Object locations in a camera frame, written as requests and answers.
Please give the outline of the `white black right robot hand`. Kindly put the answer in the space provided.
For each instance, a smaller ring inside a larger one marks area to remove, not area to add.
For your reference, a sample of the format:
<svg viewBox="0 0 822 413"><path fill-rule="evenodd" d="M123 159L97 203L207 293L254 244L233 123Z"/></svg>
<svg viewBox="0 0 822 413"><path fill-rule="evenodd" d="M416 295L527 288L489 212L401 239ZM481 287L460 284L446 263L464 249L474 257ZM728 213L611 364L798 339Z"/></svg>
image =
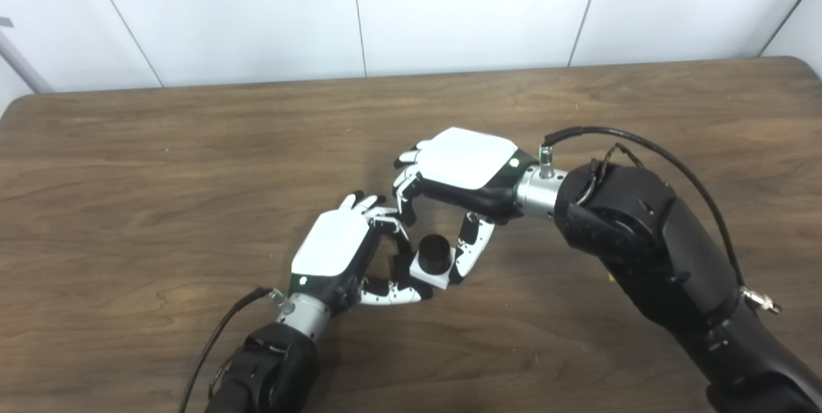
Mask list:
<svg viewBox="0 0 822 413"><path fill-rule="evenodd" d="M403 152L394 161L400 173L394 179L392 194L405 225L414 224L413 199L420 195L467 212L449 269L425 272L417 259L409 270L412 278L443 290L461 284L495 226L523 217L517 187L537 163L508 139L460 127L450 127Z"/></svg>

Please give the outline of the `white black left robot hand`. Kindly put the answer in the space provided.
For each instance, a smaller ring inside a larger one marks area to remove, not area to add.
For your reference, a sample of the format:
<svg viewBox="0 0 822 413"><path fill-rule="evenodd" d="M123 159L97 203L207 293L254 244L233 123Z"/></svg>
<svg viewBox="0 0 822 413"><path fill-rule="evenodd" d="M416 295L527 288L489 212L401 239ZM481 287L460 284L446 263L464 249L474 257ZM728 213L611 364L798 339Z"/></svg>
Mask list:
<svg viewBox="0 0 822 413"><path fill-rule="evenodd" d="M382 238L390 238L397 258L413 252L398 209L384 206L385 200L354 191L338 208L322 213L292 261L288 295L318 300L331 317L357 304L394 306L431 299L432 287L402 270L388 279L367 275Z"/></svg>

